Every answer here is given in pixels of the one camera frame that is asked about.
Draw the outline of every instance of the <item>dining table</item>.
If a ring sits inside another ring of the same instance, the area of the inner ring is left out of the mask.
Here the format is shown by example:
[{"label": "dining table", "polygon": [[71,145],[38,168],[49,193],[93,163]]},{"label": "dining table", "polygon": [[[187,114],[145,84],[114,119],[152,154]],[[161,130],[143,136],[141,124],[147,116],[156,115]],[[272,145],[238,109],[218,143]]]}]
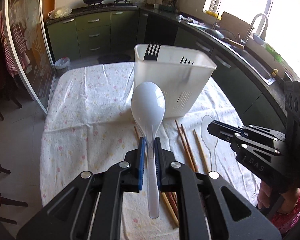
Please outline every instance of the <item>dining table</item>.
[{"label": "dining table", "polygon": [[[134,62],[94,65],[69,70],[56,86],[42,134],[40,189],[43,206],[82,171],[107,171],[138,148],[131,113]],[[190,111],[176,118],[183,124],[198,165],[202,159],[193,130],[201,133],[205,115],[229,125],[243,125],[228,98],[210,78]],[[187,164],[175,118],[164,118],[157,136],[162,149],[172,151],[177,161]],[[201,141],[210,163],[209,150]],[[217,172],[253,205],[257,204],[260,179],[239,164],[226,141],[216,146]],[[147,170],[140,193],[123,195],[120,239],[178,239],[168,209],[160,200],[159,218],[151,219],[147,204]]]}]

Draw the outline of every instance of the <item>white plastic spoon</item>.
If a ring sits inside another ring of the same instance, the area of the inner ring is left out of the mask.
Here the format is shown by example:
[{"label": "white plastic spoon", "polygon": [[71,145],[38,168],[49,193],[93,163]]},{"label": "white plastic spoon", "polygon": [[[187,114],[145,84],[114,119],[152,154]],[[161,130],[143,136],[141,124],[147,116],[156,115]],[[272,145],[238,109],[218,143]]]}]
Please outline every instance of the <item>white plastic spoon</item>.
[{"label": "white plastic spoon", "polygon": [[208,148],[210,153],[210,170],[217,171],[216,147],[218,144],[218,137],[215,137],[208,132],[208,125],[214,120],[210,115],[205,115],[201,122],[201,138],[204,145]]},{"label": "white plastic spoon", "polygon": [[148,208],[152,219],[159,217],[159,190],[155,169],[153,141],[162,122],[165,101],[160,88],[152,82],[138,85],[132,94],[131,111],[147,142]]}]

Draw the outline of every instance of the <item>person's hand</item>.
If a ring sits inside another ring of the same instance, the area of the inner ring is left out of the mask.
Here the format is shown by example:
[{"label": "person's hand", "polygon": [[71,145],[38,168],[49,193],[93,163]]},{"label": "person's hand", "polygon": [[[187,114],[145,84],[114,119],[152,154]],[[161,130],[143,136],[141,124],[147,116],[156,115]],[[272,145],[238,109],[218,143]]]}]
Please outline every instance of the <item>person's hand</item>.
[{"label": "person's hand", "polygon": [[[265,182],[261,181],[260,190],[258,194],[258,208],[268,208],[270,206],[270,195],[272,188],[269,187]],[[299,188],[291,188],[286,193],[281,194],[284,197],[282,206],[278,209],[279,213],[287,214],[291,212],[297,204],[300,196]]]}]

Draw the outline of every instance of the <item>kitchen sink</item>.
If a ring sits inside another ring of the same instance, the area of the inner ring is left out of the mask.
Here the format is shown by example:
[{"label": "kitchen sink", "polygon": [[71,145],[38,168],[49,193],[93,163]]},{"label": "kitchen sink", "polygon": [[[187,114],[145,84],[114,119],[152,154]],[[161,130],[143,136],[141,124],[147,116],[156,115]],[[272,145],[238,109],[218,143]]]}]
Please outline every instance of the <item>kitchen sink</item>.
[{"label": "kitchen sink", "polygon": [[261,63],[257,61],[253,56],[251,56],[249,52],[233,46],[231,46],[231,49],[233,49],[236,53],[243,57],[263,78],[272,78],[271,74],[264,68],[264,66],[261,65]]}]

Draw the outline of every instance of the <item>faucet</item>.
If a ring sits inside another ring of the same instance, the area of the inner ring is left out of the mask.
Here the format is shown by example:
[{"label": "faucet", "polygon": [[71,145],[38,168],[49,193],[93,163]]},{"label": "faucet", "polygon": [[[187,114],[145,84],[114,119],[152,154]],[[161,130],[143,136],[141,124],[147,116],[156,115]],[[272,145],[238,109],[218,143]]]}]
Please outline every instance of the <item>faucet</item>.
[{"label": "faucet", "polygon": [[256,21],[256,19],[257,19],[259,16],[262,16],[262,17],[264,17],[264,18],[266,19],[266,25],[265,25],[264,31],[267,30],[267,28],[268,28],[268,17],[267,17],[267,15],[264,14],[264,13],[258,13],[258,14],[253,18],[252,23],[250,24],[250,27],[249,27],[249,29],[248,29],[248,31],[247,31],[247,35],[246,35],[246,37],[245,37],[244,40],[243,40],[243,44],[245,44],[245,43],[247,42],[247,40],[248,40],[248,38],[249,38],[249,36],[250,36],[250,34],[251,34],[251,32],[252,32],[254,22]]},{"label": "faucet", "polygon": [[219,14],[220,14],[220,8],[219,8],[218,5],[214,4],[214,5],[211,5],[211,6],[209,7],[209,10],[210,10],[211,7],[212,7],[212,12],[213,12],[213,9],[214,9],[215,7],[218,9],[218,11],[217,11],[218,14],[217,14],[216,20],[215,20],[215,22],[214,22],[213,25],[212,25],[212,30],[214,30],[214,29],[216,28],[216,26],[217,26],[217,20],[218,20]]}]

